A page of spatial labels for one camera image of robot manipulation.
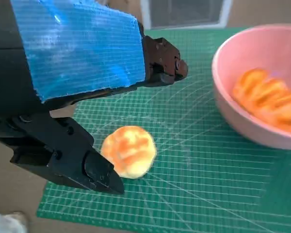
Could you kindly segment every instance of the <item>green cutting mat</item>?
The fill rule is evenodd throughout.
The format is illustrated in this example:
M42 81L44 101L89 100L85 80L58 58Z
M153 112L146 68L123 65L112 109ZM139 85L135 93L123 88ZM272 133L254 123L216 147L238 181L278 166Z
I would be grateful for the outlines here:
M121 126L145 128L158 148L153 167L141 179L124 179L123 196L48 183L37 215L147 233L291 233L291 151L244 139L215 107L211 60L237 31L147 32L180 50L188 77L82 101L74 119L97 150Z

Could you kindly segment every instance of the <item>pink bowl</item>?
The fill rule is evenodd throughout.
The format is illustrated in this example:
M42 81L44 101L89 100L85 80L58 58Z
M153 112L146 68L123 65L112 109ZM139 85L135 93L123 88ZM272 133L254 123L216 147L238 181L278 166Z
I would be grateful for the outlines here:
M236 80L257 67L291 88L291 25L265 25L237 33L219 47L212 61L216 102L227 122L257 143L291 150L291 133L250 115L231 97Z

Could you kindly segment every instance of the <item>blue duct tape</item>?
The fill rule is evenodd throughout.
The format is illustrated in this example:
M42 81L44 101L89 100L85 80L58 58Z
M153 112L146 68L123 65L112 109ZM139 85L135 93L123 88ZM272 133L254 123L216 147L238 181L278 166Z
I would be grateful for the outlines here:
M11 0L42 102L145 79L137 19L93 0Z

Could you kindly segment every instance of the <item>bread roll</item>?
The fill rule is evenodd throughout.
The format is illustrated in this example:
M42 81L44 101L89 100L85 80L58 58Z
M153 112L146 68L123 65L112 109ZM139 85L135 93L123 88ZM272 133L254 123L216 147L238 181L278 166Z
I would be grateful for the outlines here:
M124 126L104 140L101 154L114 165L119 176L136 179L150 169L156 148L147 131L138 126Z
M291 90L266 70L244 73L233 89L233 98L250 114L291 133Z

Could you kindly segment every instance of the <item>floor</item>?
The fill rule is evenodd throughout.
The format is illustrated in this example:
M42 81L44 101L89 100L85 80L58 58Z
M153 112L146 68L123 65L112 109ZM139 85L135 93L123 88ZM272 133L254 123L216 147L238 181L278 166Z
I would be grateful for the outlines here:
M110 6L130 12L141 20L138 0L111 0ZM291 23L291 0L234 0L229 26L262 23ZM70 116L74 106L55 111L53 116ZM94 226L37 218L35 212L46 181L9 163L12 151L0 144L0 213L23 211L31 221L31 233L124 233Z

